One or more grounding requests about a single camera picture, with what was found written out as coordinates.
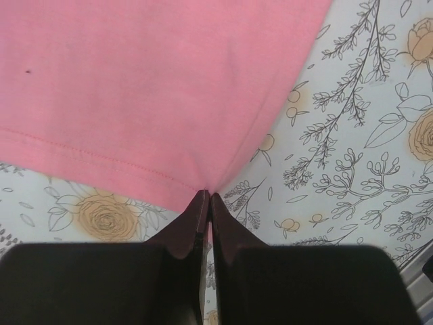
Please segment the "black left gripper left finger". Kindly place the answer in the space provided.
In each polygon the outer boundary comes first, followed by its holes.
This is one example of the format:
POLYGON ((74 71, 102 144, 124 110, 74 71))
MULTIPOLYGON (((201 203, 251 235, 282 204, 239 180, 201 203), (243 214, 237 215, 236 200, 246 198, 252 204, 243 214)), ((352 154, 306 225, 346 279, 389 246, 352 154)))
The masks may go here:
POLYGON ((201 324, 210 195, 136 243, 19 244, 1 258, 2 324, 201 324))

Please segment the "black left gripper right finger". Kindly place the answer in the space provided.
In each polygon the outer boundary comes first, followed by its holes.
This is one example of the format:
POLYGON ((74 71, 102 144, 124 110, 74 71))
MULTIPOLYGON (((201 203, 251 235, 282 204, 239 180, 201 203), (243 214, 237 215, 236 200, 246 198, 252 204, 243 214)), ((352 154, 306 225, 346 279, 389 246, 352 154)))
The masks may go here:
POLYGON ((221 324, 419 324, 391 258, 366 245, 271 246, 210 199, 221 324))

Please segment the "pink t shirt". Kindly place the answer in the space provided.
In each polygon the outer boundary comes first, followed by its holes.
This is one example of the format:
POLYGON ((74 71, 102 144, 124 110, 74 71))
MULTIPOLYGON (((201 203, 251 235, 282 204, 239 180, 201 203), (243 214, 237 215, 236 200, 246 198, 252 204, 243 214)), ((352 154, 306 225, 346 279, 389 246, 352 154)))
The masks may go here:
POLYGON ((273 126, 329 1, 2 1, 1 160, 182 211, 273 126))

